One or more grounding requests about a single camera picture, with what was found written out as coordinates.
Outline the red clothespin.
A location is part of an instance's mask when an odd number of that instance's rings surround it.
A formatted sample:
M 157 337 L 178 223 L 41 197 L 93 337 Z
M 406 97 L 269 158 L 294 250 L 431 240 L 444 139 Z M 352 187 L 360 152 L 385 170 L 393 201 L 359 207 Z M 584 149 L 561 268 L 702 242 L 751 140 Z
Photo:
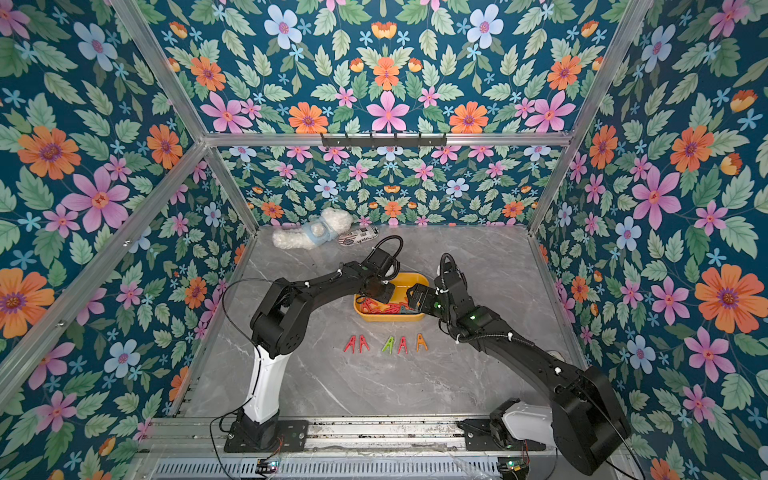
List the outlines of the red clothespin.
M 397 348 L 397 354 L 398 355 L 407 355 L 409 353 L 408 349 L 408 342 L 407 338 L 405 336 L 402 336 L 399 340 L 398 348 Z
M 359 336 L 359 352 L 362 353 L 363 351 L 370 351 L 370 346 L 367 342 L 366 337 L 361 334 Z
M 356 351 L 356 344 L 357 344 L 357 336 L 356 335 L 352 335 L 349 338 L 349 340 L 347 341 L 347 343 L 346 343 L 346 345 L 345 345 L 345 347 L 343 349 L 343 352 L 344 353 L 349 353 L 349 352 L 355 353 L 355 351 Z

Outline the black wall hook rail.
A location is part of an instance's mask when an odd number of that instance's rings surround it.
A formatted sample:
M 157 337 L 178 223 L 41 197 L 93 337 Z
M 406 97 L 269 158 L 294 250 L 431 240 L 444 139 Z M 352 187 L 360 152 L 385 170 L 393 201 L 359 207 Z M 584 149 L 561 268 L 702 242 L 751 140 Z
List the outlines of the black wall hook rail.
M 444 147 L 448 145 L 446 135 L 416 134 L 329 134 L 320 135 L 323 147 L 359 147 L 362 149 L 375 149 L 378 147 Z

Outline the yellow plastic storage box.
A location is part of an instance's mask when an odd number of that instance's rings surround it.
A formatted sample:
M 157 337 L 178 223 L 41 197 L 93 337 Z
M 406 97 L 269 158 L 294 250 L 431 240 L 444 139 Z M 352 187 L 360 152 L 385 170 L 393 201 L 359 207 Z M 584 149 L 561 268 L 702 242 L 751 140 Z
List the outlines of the yellow plastic storage box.
M 416 272 L 401 272 L 390 282 L 390 285 L 393 285 L 395 290 L 387 303 L 356 295 L 353 303 L 354 311 L 364 321 L 373 323 L 417 322 L 422 320 L 425 314 L 408 306 L 407 291 L 415 285 L 428 286 L 427 278 Z

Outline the newspaper print pouch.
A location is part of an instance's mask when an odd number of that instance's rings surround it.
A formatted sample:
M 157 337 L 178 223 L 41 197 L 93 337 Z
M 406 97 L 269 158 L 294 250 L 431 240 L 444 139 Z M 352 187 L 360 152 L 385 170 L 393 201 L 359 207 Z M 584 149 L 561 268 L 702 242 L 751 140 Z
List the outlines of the newspaper print pouch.
M 337 241 L 341 246 L 350 247 L 376 239 L 379 230 L 373 226 L 360 227 L 340 234 Z

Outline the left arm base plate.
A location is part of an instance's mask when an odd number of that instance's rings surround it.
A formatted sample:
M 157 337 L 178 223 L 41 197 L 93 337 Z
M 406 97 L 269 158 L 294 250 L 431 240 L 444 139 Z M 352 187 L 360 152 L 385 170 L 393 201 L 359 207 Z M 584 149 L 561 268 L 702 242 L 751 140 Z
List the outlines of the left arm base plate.
M 305 420 L 268 420 L 263 424 L 248 417 L 233 422 L 228 432 L 226 453 L 301 452 L 308 438 Z

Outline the white plush teddy bear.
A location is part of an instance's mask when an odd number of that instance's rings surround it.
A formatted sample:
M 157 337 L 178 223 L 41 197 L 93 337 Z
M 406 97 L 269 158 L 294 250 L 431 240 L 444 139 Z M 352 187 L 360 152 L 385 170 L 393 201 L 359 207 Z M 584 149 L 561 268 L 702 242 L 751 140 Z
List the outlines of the white plush teddy bear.
M 350 230 L 353 218 L 347 211 L 326 208 L 320 215 L 292 229 L 280 229 L 273 232 L 273 245 L 282 250 L 311 250 L 337 239 Z

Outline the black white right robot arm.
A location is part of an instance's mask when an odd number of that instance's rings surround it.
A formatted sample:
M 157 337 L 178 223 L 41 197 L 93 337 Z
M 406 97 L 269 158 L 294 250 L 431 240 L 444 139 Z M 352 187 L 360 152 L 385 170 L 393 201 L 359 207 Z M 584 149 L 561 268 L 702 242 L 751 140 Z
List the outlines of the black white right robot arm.
M 603 373 L 556 358 L 497 312 L 475 303 L 455 266 L 441 272 L 432 287 L 409 288 L 407 302 L 440 319 L 455 343 L 498 360 L 546 398 L 544 406 L 511 398 L 490 414 L 489 435 L 500 448 L 525 440 L 552 446 L 577 471 L 592 475 L 630 436 L 629 421 Z

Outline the aluminium front mounting rail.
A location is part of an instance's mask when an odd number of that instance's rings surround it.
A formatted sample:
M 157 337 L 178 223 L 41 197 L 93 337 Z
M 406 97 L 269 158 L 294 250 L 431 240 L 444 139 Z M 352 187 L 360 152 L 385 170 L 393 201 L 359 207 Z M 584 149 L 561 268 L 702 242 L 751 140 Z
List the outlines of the aluminium front mounting rail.
M 500 446 L 484 416 L 287 417 L 276 445 L 251 449 L 231 420 L 171 418 L 130 464 L 129 479 L 580 479 L 562 450 Z

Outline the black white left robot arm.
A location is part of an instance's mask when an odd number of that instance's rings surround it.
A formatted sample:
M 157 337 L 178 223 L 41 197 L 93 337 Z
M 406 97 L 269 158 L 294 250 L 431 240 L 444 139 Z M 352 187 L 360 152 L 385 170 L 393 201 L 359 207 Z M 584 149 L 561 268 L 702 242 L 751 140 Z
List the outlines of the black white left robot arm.
M 244 418 L 265 424 L 279 412 L 279 393 L 290 356 L 304 341 L 311 314 L 347 296 L 368 296 L 390 301 L 400 272 L 396 253 L 381 247 L 364 259 L 341 264 L 333 272 L 309 280 L 275 280 L 250 320 L 254 363 Z

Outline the orange clothespin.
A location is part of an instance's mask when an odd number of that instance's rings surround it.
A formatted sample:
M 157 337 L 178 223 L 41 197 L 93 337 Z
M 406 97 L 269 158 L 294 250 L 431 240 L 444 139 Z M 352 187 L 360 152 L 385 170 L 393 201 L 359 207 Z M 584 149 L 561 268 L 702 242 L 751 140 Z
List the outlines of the orange clothespin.
M 422 333 L 418 333 L 417 334 L 417 339 L 416 339 L 415 351 L 416 352 L 422 352 L 422 351 L 427 352 L 428 350 L 429 350 L 429 346 L 428 346 L 428 343 L 426 342 L 426 339 L 425 339 L 424 335 Z

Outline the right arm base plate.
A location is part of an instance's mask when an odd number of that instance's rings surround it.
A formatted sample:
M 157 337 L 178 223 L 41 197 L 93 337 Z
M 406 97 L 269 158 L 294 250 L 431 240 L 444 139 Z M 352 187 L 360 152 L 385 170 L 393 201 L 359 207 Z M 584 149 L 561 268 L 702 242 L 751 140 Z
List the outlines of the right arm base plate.
M 536 441 L 518 440 L 489 418 L 466 418 L 456 422 L 468 451 L 541 452 L 547 447 Z

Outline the green clothespin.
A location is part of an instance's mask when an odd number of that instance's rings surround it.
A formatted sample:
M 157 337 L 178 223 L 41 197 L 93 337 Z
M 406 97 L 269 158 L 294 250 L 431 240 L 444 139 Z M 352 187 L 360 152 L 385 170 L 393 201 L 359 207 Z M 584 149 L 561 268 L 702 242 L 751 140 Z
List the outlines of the green clothespin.
M 391 355 L 393 353 L 394 344 L 395 344 L 395 337 L 390 336 L 384 343 L 384 346 L 382 347 L 381 352 Z

